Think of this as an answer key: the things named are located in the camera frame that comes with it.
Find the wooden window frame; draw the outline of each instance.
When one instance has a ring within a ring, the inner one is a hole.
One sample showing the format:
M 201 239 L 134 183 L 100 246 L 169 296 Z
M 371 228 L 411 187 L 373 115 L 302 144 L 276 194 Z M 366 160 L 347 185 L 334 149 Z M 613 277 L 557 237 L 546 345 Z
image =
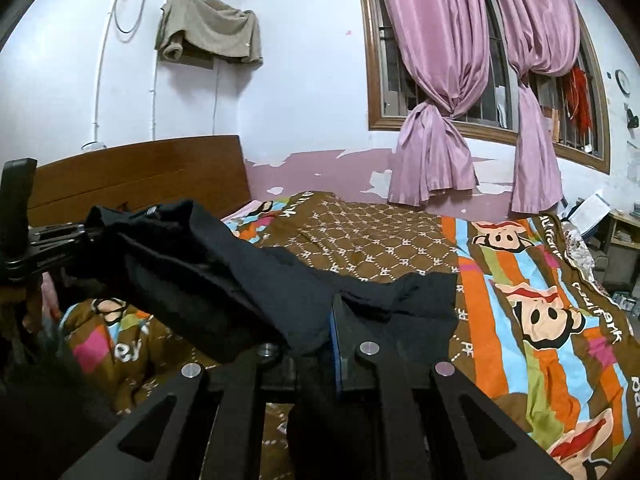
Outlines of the wooden window frame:
M 362 4 L 362 19 L 364 23 L 365 33 L 365 51 L 367 63 L 367 98 L 369 102 L 369 130 L 382 130 L 398 132 L 404 124 L 402 117 L 385 117 L 382 115 L 382 92 L 380 81 L 380 57 L 378 54 L 378 38 L 377 27 L 374 10 L 374 0 L 360 0 Z M 593 42 L 589 35 L 589 31 L 584 23 L 582 15 L 578 12 L 580 18 L 580 32 L 584 40 L 583 46 L 586 51 L 587 61 L 591 63 L 591 73 L 593 74 L 593 99 L 596 103 L 593 111 L 594 119 L 598 125 L 598 130 L 602 132 L 603 142 L 603 158 L 596 158 L 588 153 L 554 144 L 556 156 L 565 158 L 572 162 L 576 162 L 582 166 L 593 168 L 605 174 L 610 173 L 610 135 L 609 135 L 609 113 L 607 111 L 607 97 L 604 90 L 604 82 L 602 80 L 602 71 L 598 63 Z M 464 137 L 469 139 L 488 140 L 491 142 L 500 142 L 515 146 L 517 134 L 511 130 L 503 128 L 494 128 L 484 126 L 482 124 L 464 123 L 455 121 L 456 128 Z

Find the beige towel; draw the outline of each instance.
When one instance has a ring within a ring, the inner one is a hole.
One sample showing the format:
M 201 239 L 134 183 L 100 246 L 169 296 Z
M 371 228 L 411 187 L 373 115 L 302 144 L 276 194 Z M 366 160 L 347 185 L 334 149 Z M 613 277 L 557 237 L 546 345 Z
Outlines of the beige towel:
M 262 62 L 258 18 L 252 11 L 220 0 L 169 0 L 162 12 L 156 50 L 165 59 L 177 61 L 185 49 L 196 47 L 231 61 Z

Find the pink curtain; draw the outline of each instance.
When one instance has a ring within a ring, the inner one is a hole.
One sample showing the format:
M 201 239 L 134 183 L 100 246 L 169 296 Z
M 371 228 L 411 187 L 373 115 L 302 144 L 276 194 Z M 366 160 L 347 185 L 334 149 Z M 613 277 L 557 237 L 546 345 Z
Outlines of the pink curtain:
M 389 201 L 419 205 L 434 192 L 473 189 L 471 153 L 451 120 L 487 85 L 484 0 L 385 0 L 402 60 L 426 92 L 406 118 L 394 156 Z
M 533 71 L 561 76 L 573 67 L 580 49 L 574 0 L 498 0 L 509 64 L 520 84 L 520 135 L 516 143 L 513 203 L 519 213 L 535 214 L 562 199 L 562 180 L 553 139 L 527 83 Z

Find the window frame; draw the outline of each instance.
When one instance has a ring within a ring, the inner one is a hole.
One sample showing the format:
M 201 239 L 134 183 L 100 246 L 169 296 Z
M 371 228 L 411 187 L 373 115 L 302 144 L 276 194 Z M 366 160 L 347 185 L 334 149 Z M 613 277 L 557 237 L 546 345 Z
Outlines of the window frame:
M 368 117 L 369 130 L 379 131 L 400 131 L 405 118 L 403 117 L 385 117 L 382 114 L 382 78 L 380 69 L 380 53 L 378 38 L 378 19 L 376 15 L 375 0 L 360 0 L 362 4 L 362 19 L 364 23 L 365 33 L 365 53 L 367 64 L 367 101 L 368 101 Z M 498 16 L 498 25 L 502 28 L 502 19 L 499 7 L 495 7 Z M 593 110 L 593 119 L 596 121 L 598 131 L 602 132 L 603 142 L 603 158 L 597 158 L 588 153 L 576 150 L 569 146 L 554 143 L 556 156 L 570 160 L 582 166 L 592 168 L 605 174 L 610 173 L 610 135 L 609 135 L 609 114 L 607 111 L 607 97 L 604 90 L 604 82 L 598 57 L 596 55 L 593 42 L 587 30 L 586 24 L 578 10 L 580 19 L 580 34 L 582 46 L 585 49 L 587 63 L 590 64 L 589 69 L 593 75 L 593 100 L 595 102 L 595 110 Z M 510 85 L 511 94 L 517 95 L 517 82 L 513 80 L 513 69 L 510 68 Z M 516 113 L 512 113 L 512 128 L 514 130 L 506 130 L 494 126 L 485 126 L 483 124 L 475 124 L 469 122 L 455 121 L 456 128 L 460 133 L 469 139 L 488 140 L 490 142 L 500 142 L 515 146 L 517 140 L 517 131 L 519 126 L 519 113 L 517 113 L 517 102 L 511 102 Z

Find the wooden headboard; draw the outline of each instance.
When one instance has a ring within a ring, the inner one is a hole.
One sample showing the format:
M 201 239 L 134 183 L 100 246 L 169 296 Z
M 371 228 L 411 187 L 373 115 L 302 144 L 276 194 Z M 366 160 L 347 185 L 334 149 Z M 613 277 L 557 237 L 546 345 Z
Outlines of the wooden headboard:
M 251 200 L 238 136 L 141 142 L 46 164 L 36 171 L 29 222 L 79 222 L 94 205 L 136 211 L 181 198 L 218 218 Z

